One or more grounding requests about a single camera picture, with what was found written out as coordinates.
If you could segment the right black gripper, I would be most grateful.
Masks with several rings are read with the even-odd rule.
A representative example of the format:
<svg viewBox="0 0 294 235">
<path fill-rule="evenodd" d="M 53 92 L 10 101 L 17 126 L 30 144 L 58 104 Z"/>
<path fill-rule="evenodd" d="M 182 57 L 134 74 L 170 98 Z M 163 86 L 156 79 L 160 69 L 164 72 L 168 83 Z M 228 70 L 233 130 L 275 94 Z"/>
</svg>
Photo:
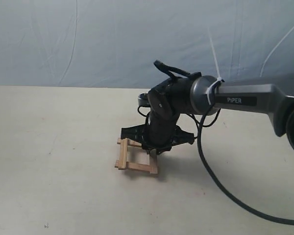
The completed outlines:
<svg viewBox="0 0 294 235">
<path fill-rule="evenodd" d="M 181 144 L 193 144 L 194 134 L 182 130 L 177 121 L 180 114 L 164 119 L 156 112 L 149 112 L 144 124 L 124 127 L 121 139 L 130 139 L 141 144 L 145 151 L 155 150 L 156 154 L 170 151 Z"/>
</svg>

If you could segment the right grey black robot arm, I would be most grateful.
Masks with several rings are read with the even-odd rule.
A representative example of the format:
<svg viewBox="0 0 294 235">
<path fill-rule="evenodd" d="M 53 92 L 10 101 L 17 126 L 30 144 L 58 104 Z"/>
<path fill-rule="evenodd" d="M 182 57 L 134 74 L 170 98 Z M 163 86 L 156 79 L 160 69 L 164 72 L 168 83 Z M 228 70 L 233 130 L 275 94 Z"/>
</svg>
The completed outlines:
<svg viewBox="0 0 294 235">
<path fill-rule="evenodd" d="M 225 81 L 193 73 L 168 78 L 139 96 L 149 108 L 141 125 L 121 129 L 121 139 L 139 142 L 144 150 L 158 153 L 195 141 L 177 125 L 181 114 L 210 116 L 221 109 L 266 114 L 274 133 L 287 136 L 294 150 L 294 73 Z"/>
</svg>

